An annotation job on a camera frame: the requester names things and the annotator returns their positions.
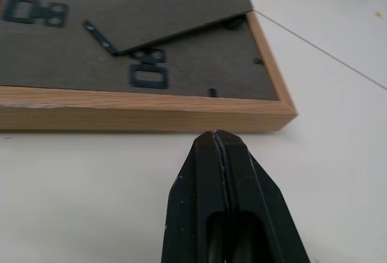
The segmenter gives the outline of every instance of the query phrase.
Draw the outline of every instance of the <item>white surface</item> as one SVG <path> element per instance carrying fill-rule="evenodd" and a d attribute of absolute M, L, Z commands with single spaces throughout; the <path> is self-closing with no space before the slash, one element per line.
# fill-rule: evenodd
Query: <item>white surface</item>
<path fill-rule="evenodd" d="M 387 86 L 387 0 L 252 2 L 257 11 Z"/>
<path fill-rule="evenodd" d="M 242 139 L 312 263 L 386 262 L 387 91 L 260 21 L 300 116 Z M 197 135 L 2 133 L 0 261 L 160 262 L 167 194 Z"/>

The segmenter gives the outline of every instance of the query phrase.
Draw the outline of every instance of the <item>wooden frame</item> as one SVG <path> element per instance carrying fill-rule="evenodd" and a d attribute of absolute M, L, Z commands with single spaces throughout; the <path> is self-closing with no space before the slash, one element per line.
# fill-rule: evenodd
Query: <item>wooden frame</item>
<path fill-rule="evenodd" d="M 278 101 L 0 86 L 0 129 L 280 130 L 297 112 L 254 12 L 247 21 Z"/>

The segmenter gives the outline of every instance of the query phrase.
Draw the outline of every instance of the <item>black clamp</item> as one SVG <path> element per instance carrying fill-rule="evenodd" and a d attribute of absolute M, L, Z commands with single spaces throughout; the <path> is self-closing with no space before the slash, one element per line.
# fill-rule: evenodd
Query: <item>black clamp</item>
<path fill-rule="evenodd" d="M 132 59 L 141 62 L 139 65 L 130 66 L 129 79 L 132 86 L 153 89 L 169 88 L 167 69 L 157 66 L 157 63 L 166 62 L 166 53 L 164 50 L 156 48 L 143 48 L 142 50 L 131 52 L 129 56 Z M 161 81 L 140 80 L 136 78 L 137 71 L 160 73 L 163 78 Z"/>
<path fill-rule="evenodd" d="M 238 137 L 205 132 L 169 192 L 161 263 L 310 263 L 285 200 Z"/>
<path fill-rule="evenodd" d="M 25 18 L 15 16 L 22 2 L 31 4 L 29 14 Z M 52 2 L 48 7 L 41 7 L 40 0 L 8 0 L 2 18 L 5 21 L 27 24 L 34 24 L 37 18 L 42 18 L 45 26 L 62 28 L 65 26 L 68 10 L 69 6 L 63 3 Z"/>

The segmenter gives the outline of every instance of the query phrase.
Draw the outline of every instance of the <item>gray backing board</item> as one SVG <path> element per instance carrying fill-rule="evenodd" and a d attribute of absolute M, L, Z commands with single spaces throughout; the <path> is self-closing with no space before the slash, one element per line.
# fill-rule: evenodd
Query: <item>gray backing board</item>
<path fill-rule="evenodd" d="M 131 93 L 277 100 L 247 24 L 229 31 L 219 25 L 176 37 L 156 47 L 167 53 L 168 89 L 134 88 L 128 56 L 111 56 L 83 28 L 86 13 L 120 0 L 41 0 L 70 6 L 64 28 L 42 20 L 22 24 L 0 20 L 0 85 Z M 1 10 L 7 0 L 2 0 Z"/>
<path fill-rule="evenodd" d="M 121 0 L 88 20 L 127 53 L 252 10 L 250 0 Z"/>

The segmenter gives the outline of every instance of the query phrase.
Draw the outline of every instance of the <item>black plastic clip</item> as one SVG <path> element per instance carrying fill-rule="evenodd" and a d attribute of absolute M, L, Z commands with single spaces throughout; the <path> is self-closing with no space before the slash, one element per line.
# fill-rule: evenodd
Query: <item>black plastic clip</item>
<path fill-rule="evenodd" d="M 264 61 L 262 59 L 260 59 L 259 57 L 254 57 L 253 63 L 255 63 L 256 65 L 263 65 Z"/>
<path fill-rule="evenodd" d="M 222 21 L 222 25 L 227 30 L 236 30 L 246 21 L 246 17 L 244 15 L 237 16 L 225 21 Z"/>
<path fill-rule="evenodd" d="M 15 16 L 22 2 L 31 4 L 30 11 L 25 18 Z M 37 18 L 42 18 L 45 26 L 62 28 L 65 26 L 68 10 L 69 6 L 63 3 L 52 2 L 48 7 L 41 7 L 40 0 L 8 0 L 2 18 L 5 21 L 27 24 L 34 24 Z"/>
<path fill-rule="evenodd" d="M 113 56 L 118 55 L 118 51 L 116 48 L 101 34 L 101 32 L 96 29 L 96 27 L 90 22 L 90 21 L 85 21 L 83 23 L 83 26 L 88 30 L 91 35 L 97 39 L 97 41 L 107 50 L 112 54 Z"/>
<path fill-rule="evenodd" d="M 129 78 L 132 86 L 153 89 L 169 88 L 167 69 L 156 65 L 156 63 L 166 62 L 166 53 L 164 50 L 159 50 L 157 48 L 143 48 L 141 50 L 131 52 L 129 56 L 132 59 L 141 62 L 139 65 L 130 66 Z M 163 79 L 161 81 L 139 80 L 136 78 L 137 71 L 160 73 L 163 76 Z"/>
<path fill-rule="evenodd" d="M 212 97 L 212 98 L 217 98 L 218 97 L 218 93 L 217 93 L 217 90 L 214 89 L 214 88 L 209 88 L 208 89 L 208 92 L 209 92 L 209 96 Z"/>

